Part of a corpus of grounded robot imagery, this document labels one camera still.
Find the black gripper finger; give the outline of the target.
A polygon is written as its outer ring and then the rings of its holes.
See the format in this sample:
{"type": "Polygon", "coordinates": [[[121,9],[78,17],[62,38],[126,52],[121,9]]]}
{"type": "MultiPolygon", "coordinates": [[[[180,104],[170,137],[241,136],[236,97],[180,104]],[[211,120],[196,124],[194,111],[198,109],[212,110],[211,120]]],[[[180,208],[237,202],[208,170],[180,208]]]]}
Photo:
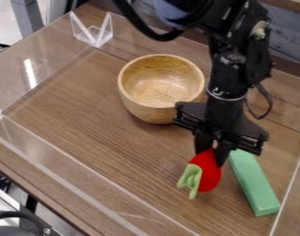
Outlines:
{"type": "Polygon", "coordinates": [[[213,146],[213,138],[208,134],[197,130],[194,133],[196,154],[200,154],[212,146],[213,146]]]}
{"type": "Polygon", "coordinates": [[[232,150],[231,142],[227,141],[217,142],[217,146],[215,148],[215,159],[219,167],[224,166],[225,161],[229,157],[231,150],[232,150]]]}

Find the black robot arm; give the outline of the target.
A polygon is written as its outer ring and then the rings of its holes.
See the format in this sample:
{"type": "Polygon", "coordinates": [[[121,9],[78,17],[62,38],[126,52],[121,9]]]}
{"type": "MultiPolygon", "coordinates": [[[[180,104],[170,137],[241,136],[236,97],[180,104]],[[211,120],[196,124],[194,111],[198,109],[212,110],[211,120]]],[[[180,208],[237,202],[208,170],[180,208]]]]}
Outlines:
{"type": "Polygon", "coordinates": [[[204,103],[176,103],[174,123],[196,137],[196,152],[213,150],[223,165],[231,151],[261,153],[267,131],[249,121],[247,92],[264,90],[272,76],[269,55],[271,19],[259,0],[153,0],[157,16],[172,31],[156,33],[126,0],[113,0],[134,27],[157,41],[172,41],[185,30],[200,28],[209,36],[213,59],[208,99],[204,103]]]}

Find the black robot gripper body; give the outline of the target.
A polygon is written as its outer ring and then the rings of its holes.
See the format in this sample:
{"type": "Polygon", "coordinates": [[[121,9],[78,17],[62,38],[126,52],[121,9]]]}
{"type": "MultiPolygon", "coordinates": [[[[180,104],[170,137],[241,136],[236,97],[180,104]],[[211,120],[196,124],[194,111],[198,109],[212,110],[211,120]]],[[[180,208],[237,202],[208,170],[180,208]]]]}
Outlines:
{"type": "Polygon", "coordinates": [[[232,149],[241,149],[260,155],[269,139],[268,132],[245,116],[243,102],[224,102],[209,99],[207,102],[176,103],[174,124],[193,134],[197,130],[213,140],[231,142],[232,149]]]}

